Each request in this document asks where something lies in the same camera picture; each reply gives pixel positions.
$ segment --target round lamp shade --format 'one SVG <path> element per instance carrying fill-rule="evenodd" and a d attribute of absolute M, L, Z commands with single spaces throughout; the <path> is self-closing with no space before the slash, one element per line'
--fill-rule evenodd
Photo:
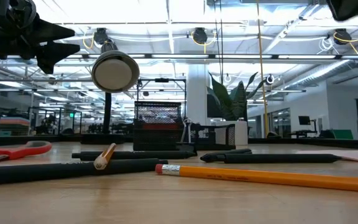
<path fill-rule="evenodd" d="M 130 89 L 139 78 L 139 66 L 127 54 L 110 50 L 96 59 L 92 68 L 93 83 L 109 93 L 120 93 Z"/>

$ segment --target pencil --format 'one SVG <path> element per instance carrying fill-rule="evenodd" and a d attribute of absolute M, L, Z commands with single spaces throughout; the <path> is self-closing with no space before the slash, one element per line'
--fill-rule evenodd
<path fill-rule="evenodd" d="M 112 153 L 114 152 L 116 147 L 117 147 L 117 145 L 112 143 L 106 150 L 104 150 L 102 152 L 102 154 L 100 154 L 100 156 L 98 156 L 94 160 L 93 165 L 94 165 L 95 169 L 104 170 L 104 168 L 106 168 L 106 166 L 110 162 L 110 158 L 111 158 Z"/>
<path fill-rule="evenodd" d="M 358 177 L 157 164 L 158 174 L 358 191 Z"/>

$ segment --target red scissors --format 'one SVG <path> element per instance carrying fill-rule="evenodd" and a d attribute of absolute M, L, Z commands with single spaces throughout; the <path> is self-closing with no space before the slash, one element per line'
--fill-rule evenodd
<path fill-rule="evenodd" d="M 0 147 L 0 161 L 43 154 L 48 152 L 51 148 L 52 144 L 47 141 L 29 141 L 19 147 Z"/>

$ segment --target wooden table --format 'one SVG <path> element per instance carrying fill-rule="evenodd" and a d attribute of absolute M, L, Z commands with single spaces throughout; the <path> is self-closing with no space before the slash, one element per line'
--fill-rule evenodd
<path fill-rule="evenodd" d="M 0 166 L 77 161 L 72 152 L 106 146 L 54 143 L 48 154 Z M 123 144 L 120 150 L 131 150 Z M 250 145 L 259 153 L 336 149 L 306 145 Z M 358 177 L 358 162 L 333 164 L 171 164 L 276 170 Z M 358 223 L 358 192 L 159 176 L 154 172 L 0 185 L 0 223 Z"/>

